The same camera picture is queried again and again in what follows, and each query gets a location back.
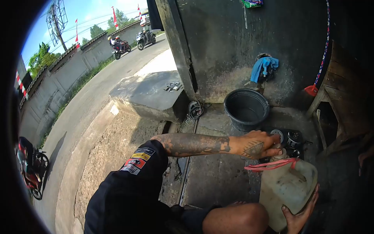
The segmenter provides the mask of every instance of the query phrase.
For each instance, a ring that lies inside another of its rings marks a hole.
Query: red motorcycle
[[[129,45],[129,43],[127,41],[122,41],[120,43],[121,43],[122,48],[123,48],[122,51],[120,51],[120,49],[119,49],[119,44],[115,44],[113,46],[112,54],[113,54],[113,56],[116,60],[120,59],[121,55],[123,55],[124,53],[131,51],[131,46]]]
[[[34,181],[38,181],[36,175],[27,174],[27,177],[26,177],[25,171],[22,170],[22,177],[24,179],[26,187],[30,190],[30,193],[34,196],[36,200],[42,199],[43,177],[49,166],[49,160],[44,153],[45,151],[40,151],[40,150],[38,151],[34,149],[35,161],[34,161],[33,167],[35,168],[35,172],[38,173],[39,175],[40,182],[38,182],[38,184],[35,184],[34,182],[27,179],[28,177],[28,178],[33,178]]]

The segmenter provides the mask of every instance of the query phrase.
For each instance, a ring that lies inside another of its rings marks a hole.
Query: black bucket
[[[229,93],[223,102],[232,126],[242,132],[255,130],[269,115],[265,97],[252,89],[242,88]]]

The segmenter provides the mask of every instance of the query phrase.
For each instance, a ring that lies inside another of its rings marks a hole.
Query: pink rope
[[[279,168],[281,166],[284,166],[286,164],[289,164],[290,162],[292,163],[291,168],[295,169],[296,162],[299,161],[299,158],[286,158],[286,159],[281,159],[275,162],[268,162],[268,163],[262,163],[259,165],[249,165],[247,167],[244,167],[246,170],[250,171],[265,171],[265,170],[273,170],[276,168]]]

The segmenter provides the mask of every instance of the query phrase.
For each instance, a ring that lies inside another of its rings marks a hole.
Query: motorcycle
[[[156,43],[156,36],[153,34],[153,31],[149,32],[149,41],[147,42],[147,37],[145,36],[144,32],[139,32],[137,35],[137,44],[138,44],[138,49],[141,51],[144,49],[146,45],[149,44],[155,44]]]
[[[24,179],[26,187],[30,190],[30,193],[33,195],[33,197],[36,200],[42,199],[41,189],[42,189],[42,184],[43,184],[43,177],[49,166],[48,157],[44,153],[46,152],[40,149],[38,151],[34,149],[35,161],[34,161],[33,167],[34,167],[35,173],[38,173],[39,178],[40,178],[40,182],[38,182],[37,185],[34,182],[28,180],[26,177],[25,171],[22,171],[22,177]],[[28,177],[35,177],[35,180],[37,181],[36,176],[34,174],[29,174]]]
[[[112,54],[113,54],[113,56],[116,60],[120,59],[121,55],[123,55],[124,53],[131,51],[131,46],[129,45],[129,43],[127,41],[122,41],[120,43],[123,45],[122,46],[122,48],[123,48],[122,51],[120,51],[120,49],[119,49],[119,44],[115,44],[113,46]]]

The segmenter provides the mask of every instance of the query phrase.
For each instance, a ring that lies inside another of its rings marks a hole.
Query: knee
[[[248,228],[248,233],[263,233],[269,224],[269,215],[265,207],[259,203],[241,206],[241,222]]]

